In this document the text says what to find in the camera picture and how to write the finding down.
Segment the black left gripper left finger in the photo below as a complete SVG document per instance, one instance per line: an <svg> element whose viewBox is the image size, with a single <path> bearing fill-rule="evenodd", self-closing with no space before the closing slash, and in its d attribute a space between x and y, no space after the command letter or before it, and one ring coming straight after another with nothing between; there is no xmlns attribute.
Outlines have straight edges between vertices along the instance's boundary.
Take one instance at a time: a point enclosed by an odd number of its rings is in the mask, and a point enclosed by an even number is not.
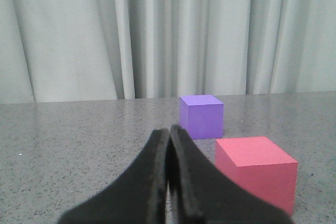
<svg viewBox="0 0 336 224"><path fill-rule="evenodd" d="M154 130L133 163L106 189L64 213L59 223L165 223L167 129Z"/></svg>

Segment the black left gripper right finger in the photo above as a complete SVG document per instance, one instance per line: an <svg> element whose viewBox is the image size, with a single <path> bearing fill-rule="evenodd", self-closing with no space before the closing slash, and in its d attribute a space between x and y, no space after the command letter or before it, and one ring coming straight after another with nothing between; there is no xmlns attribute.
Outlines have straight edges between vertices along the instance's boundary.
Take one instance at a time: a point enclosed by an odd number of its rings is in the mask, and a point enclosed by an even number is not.
<svg viewBox="0 0 336 224"><path fill-rule="evenodd" d="M187 131L173 125L170 193L176 223L292 223L281 209L223 175Z"/></svg>

